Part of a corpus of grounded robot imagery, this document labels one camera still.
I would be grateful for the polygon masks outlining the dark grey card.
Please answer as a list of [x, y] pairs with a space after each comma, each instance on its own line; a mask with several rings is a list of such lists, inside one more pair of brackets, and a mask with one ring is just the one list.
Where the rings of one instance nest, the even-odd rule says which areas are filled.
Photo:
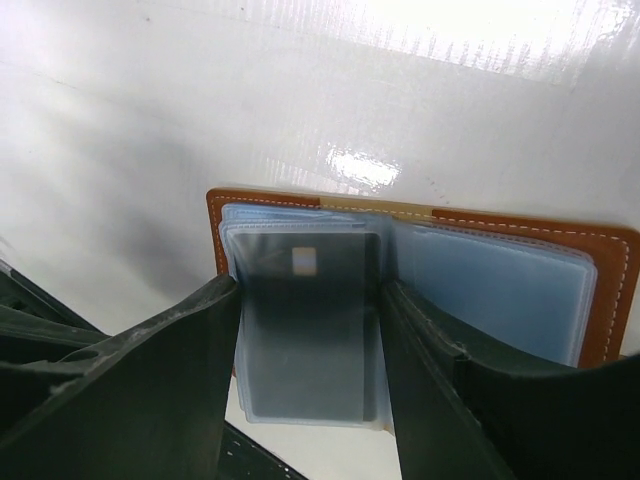
[[365, 229], [239, 232], [238, 390], [251, 422], [378, 419], [381, 240]]

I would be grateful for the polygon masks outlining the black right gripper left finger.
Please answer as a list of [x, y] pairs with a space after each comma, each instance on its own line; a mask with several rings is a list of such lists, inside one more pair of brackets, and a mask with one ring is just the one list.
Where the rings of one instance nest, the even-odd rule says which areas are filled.
[[215, 478], [239, 316], [220, 275], [58, 361], [1, 360], [2, 477]]

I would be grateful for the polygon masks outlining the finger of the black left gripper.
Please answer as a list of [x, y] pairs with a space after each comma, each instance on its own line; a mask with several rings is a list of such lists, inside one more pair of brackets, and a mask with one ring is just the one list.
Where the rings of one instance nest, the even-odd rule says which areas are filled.
[[12, 267], [1, 269], [1, 360], [58, 361], [105, 334]]

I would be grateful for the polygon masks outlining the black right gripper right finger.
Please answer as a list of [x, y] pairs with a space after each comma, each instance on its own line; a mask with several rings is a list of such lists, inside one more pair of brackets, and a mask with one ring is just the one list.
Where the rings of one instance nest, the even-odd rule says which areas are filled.
[[406, 479], [635, 479], [639, 359], [573, 368], [511, 347], [399, 281], [381, 327]]

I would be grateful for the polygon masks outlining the brown leather card holder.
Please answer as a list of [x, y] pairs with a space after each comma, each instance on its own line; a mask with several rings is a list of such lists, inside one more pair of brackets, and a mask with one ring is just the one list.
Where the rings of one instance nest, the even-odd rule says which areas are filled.
[[[214, 188], [206, 199], [217, 268], [237, 282], [231, 240], [239, 232], [365, 229], [381, 240], [377, 291], [400, 280], [455, 318], [555, 363], [593, 367], [620, 354], [639, 278], [633, 229], [354, 196]], [[380, 327], [378, 362], [376, 422], [284, 424], [390, 428]]]

